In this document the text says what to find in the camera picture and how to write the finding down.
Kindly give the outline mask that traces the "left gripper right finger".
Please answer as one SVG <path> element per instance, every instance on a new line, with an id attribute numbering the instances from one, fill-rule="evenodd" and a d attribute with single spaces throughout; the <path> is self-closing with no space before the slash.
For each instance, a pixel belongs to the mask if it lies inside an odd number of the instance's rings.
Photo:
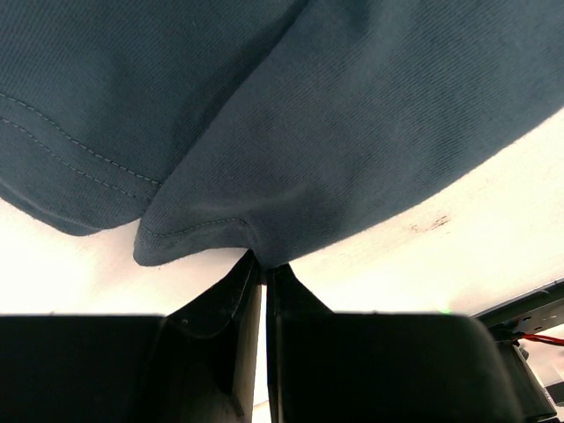
<path id="1" fill-rule="evenodd" d="M 339 313 L 283 265 L 266 275 L 275 422 L 521 422 L 486 327 L 463 315 Z"/>

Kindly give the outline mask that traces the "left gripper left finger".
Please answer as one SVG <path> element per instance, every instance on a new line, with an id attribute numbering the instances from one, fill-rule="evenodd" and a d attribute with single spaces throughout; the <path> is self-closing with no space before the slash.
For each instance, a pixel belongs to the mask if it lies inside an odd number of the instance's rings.
<path id="1" fill-rule="evenodd" d="M 260 278 L 247 253 L 167 316 L 3 316 L 2 421 L 251 421 Z"/>

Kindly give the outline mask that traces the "dark blue-grey t shirt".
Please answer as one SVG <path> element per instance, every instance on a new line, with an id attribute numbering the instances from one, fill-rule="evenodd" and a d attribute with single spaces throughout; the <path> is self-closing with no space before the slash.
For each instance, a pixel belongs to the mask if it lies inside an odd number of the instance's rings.
<path id="1" fill-rule="evenodd" d="M 560 1 L 4 1 L 1 196 L 143 266 L 275 267 L 428 199 L 563 105 Z"/>

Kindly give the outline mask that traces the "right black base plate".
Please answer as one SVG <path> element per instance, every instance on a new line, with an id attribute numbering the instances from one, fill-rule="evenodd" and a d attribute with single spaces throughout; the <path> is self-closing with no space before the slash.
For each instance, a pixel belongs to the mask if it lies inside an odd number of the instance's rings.
<path id="1" fill-rule="evenodd" d="M 497 342 L 510 342 L 563 324 L 563 278 L 473 315 Z"/>

